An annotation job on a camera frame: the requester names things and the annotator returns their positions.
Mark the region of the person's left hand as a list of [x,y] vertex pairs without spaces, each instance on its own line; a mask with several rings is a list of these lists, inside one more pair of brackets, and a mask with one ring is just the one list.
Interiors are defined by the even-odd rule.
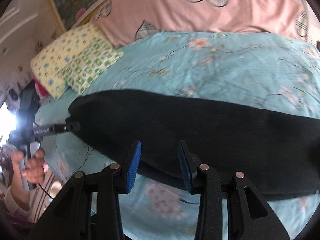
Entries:
[[12,186],[22,187],[22,178],[32,184],[43,183],[45,176],[44,155],[45,151],[40,148],[35,152],[35,156],[27,161],[27,167],[20,171],[19,163],[23,160],[24,155],[21,151],[15,151],[11,158],[14,171]]

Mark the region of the person's left forearm sleeve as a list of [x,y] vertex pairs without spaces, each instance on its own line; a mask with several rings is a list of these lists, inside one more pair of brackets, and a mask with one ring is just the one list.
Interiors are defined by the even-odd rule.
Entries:
[[4,205],[11,215],[21,220],[30,218],[30,192],[23,190],[21,172],[18,164],[13,164],[12,184],[4,197]]

